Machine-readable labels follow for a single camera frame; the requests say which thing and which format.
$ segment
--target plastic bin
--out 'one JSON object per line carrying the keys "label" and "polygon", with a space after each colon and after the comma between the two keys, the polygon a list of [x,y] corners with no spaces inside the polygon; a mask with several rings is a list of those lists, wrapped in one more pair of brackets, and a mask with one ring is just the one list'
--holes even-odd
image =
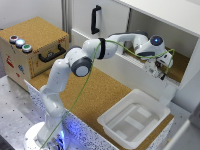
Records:
{"label": "plastic bin", "polygon": [[137,148],[169,115],[170,109],[135,89],[97,121],[105,133],[126,149]]}

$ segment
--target black handle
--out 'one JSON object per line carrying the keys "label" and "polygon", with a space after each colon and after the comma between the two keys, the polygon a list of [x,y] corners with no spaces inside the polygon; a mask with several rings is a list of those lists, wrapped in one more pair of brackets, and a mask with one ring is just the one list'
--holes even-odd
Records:
{"label": "black handle", "polygon": [[98,33],[100,30],[96,28],[96,12],[101,10],[101,7],[96,5],[96,8],[92,10],[92,24],[91,24],[91,31],[92,34]]}
{"label": "black handle", "polygon": [[64,48],[62,48],[60,44],[58,45],[58,49],[59,49],[60,51],[59,51],[58,53],[55,53],[55,54],[51,55],[50,57],[44,58],[44,57],[42,56],[42,54],[39,54],[38,57],[39,57],[39,59],[40,59],[42,62],[47,63],[47,62],[49,62],[49,61],[55,59],[56,57],[58,57],[58,56],[60,56],[60,55],[62,55],[62,54],[64,54],[64,53],[66,52],[66,50],[65,50]]}

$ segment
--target yellow-green cable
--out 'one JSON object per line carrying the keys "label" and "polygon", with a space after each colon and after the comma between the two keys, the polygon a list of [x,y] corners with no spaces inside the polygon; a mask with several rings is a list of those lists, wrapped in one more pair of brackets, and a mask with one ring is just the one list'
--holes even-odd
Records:
{"label": "yellow-green cable", "polygon": [[[123,48],[124,48],[125,50],[127,50],[129,53],[131,53],[131,54],[133,54],[133,55],[135,55],[135,56],[137,56],[137,57],[140,57],[140,58],[155,58],[155,57],[162,56],[162,55],[164,55],[164,54],[166,54],[167,52],[170,52],[170,51],[173,51],[173,55],[172,55],[172,58],[173,58],[174,53],[175,53],[175,50],[174,50],[174,49],[171,49],[171,50],[168,50],[168,51],[166,51],[166,52],[164,52],[164,53],[162,53],[162,54],[159,54],[159,55],[155,55],[155,56],[151,56],[151,57],[145,57],[145,56],[136,55],[135,53],[133,53],[132,51],[130,51],[128,48],[124,47],[123,45],[121,45],[120,43],[117,43],[117,42],[115,42],[115,41],[106,40],[106,42],[115,43],[115,44],[117,44],[117,45],[123,47]],[[81,96],[83,90],[85,89],[85,86],[87,85],[87,82],[89,81],[89,78],[90,78],[90,75],[91,75],[91,72],[92,72],[92,68],[93,68],[93,64],[94,64],[94,59],[95,59],[95,57],[96,57],[96,53],[97,53],[97,50],[98,50],[100,44],[101,44],[101,42],[100,42],[100,43],[97,45],[97,47],[96,47],[96,50],[95,50],[94,57],[93,57],[93,60],[92,60],[92,66],[91,66],[91,68],[90,68],[89,75],[88,75],[88,77],[87,77],[87,79],[86,79],[86,81],[85,81],[85,83],[84,83],[84,85],[83,85],[83,87],[82,87],[82,89],[81,89],[79,95],[77,96],[77,98],[76,98],[76,100],[74,101],[74,103],[73,103],[73,105],[71,106],[71,108],[70,108],[70,109],[66,112],[66,114],[62,117],[61,121],[60,121],[60,122],[58,123],[58,125],[54,128],[54,130],[53,130],[52,133],[49,135],[49,137],[47,138],[47,140],[44,142],[44,144],[42,145],[42,147],[41,147],[40,149],[42,149],[42,148],[45,146],[45,144],[46,144],[47,141],[50,139],[50,137],[52,136],[52,134],[54,133],[54,131],[57,129],[57,127],[62,123],[62,121],[65,119],[65,117],[69,114],[69,112],[71,112],[71,110],[73,109],[73,107],[76,105],[76,103],[77,103],[79,97]],[[168,65],[168,67],[167,67],[165,73],[168,72],[170,63],[169,63],[169,65]]]}

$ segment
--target wooden box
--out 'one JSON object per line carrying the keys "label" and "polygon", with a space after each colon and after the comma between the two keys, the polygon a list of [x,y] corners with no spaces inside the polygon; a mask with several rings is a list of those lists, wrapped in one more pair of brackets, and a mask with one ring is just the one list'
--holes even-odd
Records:
{"label": "wooden box", "polygon": [[[26,44],[31,45],[32,52],[23,53],[22,49],[10,44],[9,38],[12,35],[18,36],[19,39],[25,40]],[[63,50],[62,54],[58,53],[61,52],[58,45],[68,49],[69,35],[40,17],[0,31],[0,50],[6,74],[27,91],[24,79],[34,78],[49,69],[56,59],[64,58]],[[50,61],[46,63],[41,61],[39,54],[44,58],[49,58]]]}

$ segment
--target cork surface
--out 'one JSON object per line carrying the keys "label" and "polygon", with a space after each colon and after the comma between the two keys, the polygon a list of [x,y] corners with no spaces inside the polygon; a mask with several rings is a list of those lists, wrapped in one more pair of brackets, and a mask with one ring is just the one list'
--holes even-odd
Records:
{"label": "cork surface", "polygon": [[[129,52],[125,52],[125,53],[133,56],[134,58],[136,58],[140,62],[145,63],[144,60],[140,60],[139,58],[130,54]],[[171,79],[181,83],[181,80],[183,78],[183,75],[185,73],[185,70],[187,68],[189,61],[190,61],[190,58],[188,58],[188,57],[186,57],[186,56],[184,56],[184,55],[182,55],[178,52],[175,52],[174,58],[173,58],[173,66],[171,68],[169,68],[167,76],[170,77]],[[167,67],[163,66],[159,69],[164,73],[165,70],[167,69]]]}
{"label": "cork surface", "polygon": [[[30,84],[39,90],[47,83],[49,73],[50,70],[47,70],[36,76],[29,81]],[[65,108],[69,109],[72,106],[85,81],[86,77],[78,78],[72,73],[70,74],[65,91],[60,93]],[[97,122],[97,118],[129,92],[131,92],[131,89],[97,68],[93,68],[90,80],[72,112],[104,138],[123,150],[121,146],[105,134],[103,127]],[[137,150],[146,149],[172,119],[173,116],[169,115],[137,148]]]}
{"label": "cork surface", "polygon": [[40,17],[35,17],[25,22],[0,31],[0,37],[9,42],[12,35],[24,39],[26,44],[32,46],[33,51],[57,41],[68,34]]}

